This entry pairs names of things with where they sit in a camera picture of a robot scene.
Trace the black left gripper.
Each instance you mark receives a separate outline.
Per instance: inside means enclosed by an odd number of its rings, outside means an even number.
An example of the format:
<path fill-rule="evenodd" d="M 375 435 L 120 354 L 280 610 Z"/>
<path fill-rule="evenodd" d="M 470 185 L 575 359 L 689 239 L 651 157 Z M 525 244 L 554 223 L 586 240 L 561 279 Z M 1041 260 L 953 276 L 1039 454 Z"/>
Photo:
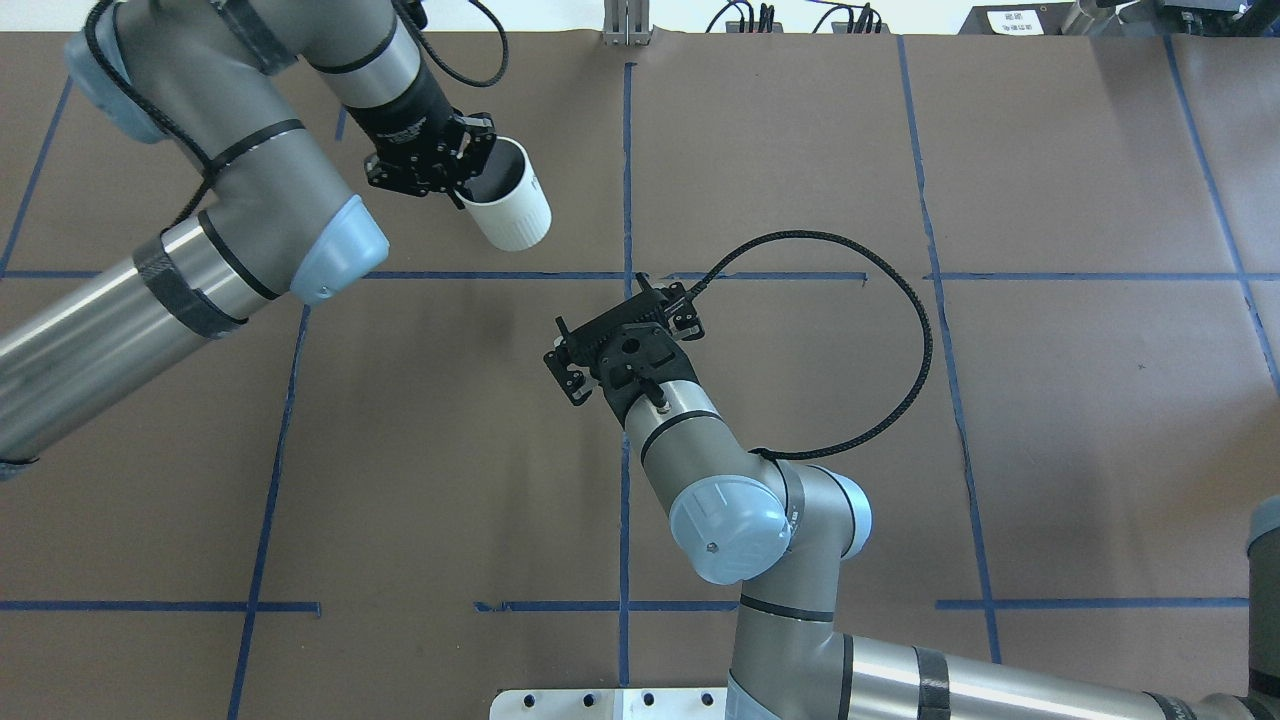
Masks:
<path fill-rule="evenodd" d="M 463 115 L 447 100 L 406 96 L 349 115 L 372 142 L 364 169 L 380 190 L 410 196 L 431 192 L 472 199 L 470 184 L 486 169 L 497 142 L 492 115 Z"/>

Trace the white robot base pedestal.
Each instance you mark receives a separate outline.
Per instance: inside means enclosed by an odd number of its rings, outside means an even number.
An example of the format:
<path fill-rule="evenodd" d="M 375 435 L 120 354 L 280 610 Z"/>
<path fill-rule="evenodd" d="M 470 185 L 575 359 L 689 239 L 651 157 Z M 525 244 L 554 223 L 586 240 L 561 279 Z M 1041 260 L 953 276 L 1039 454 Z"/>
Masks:
<path fill-rule="evenodd" d="M 723 687 L 502 691 L 489 719 L 723 719 Z"/>

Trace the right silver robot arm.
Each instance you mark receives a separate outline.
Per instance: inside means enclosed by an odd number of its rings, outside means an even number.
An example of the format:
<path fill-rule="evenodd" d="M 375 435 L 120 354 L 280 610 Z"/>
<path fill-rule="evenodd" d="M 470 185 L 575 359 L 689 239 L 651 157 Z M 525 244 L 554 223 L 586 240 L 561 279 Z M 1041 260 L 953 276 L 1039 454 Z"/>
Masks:
<path fill-rule="evenodd" d="M 911 278 L 922 396 L 820 464 L 869 496 L 842 632 L 1185 700 L 1247 691 L 1245 539 L 1277 495 L 1277 392 L 1225 281 Z M 717 281 L 681 343 L 746 447 L 878 421 L 915 313 L 882 277 Z"/>

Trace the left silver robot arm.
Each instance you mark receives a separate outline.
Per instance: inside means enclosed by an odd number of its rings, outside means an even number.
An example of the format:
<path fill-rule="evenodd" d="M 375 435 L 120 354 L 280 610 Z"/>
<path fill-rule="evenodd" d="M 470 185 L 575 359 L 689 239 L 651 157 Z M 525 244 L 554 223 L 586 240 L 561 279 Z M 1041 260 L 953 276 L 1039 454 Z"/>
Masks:
<path fill-rule="evenodd" d="M 124 135 L 170 140 L 200 176 L 132 255 L 3 337 L 3 479 L 168 368 L 291 293 L 320 304 L 381 263 L 387 237 L 275 78 L 305 60 L 372 154 L 371 186 L 457 208 L 492 159 L 407 1 L 97 1 L 64 49 Z"/>

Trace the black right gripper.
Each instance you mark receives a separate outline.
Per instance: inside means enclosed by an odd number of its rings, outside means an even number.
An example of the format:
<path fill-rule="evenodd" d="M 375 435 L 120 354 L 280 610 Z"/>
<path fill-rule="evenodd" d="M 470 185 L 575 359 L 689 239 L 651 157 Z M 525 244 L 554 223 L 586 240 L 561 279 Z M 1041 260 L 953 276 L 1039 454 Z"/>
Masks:
<path fill-rule="evenodd" d="M 599 388 L 618 420 L 645 398 L 657 407 L 671 405 L 664 383 L 698 383 L 698 374 L 681 341 L 705 337 L 694 295 L 684 282 L 653 284 L 640 275 L 640 292 L 605 310 L 577 329 L 559 320 L 559 348 L 543 356 L 559 391 L 582 406 Z"/>

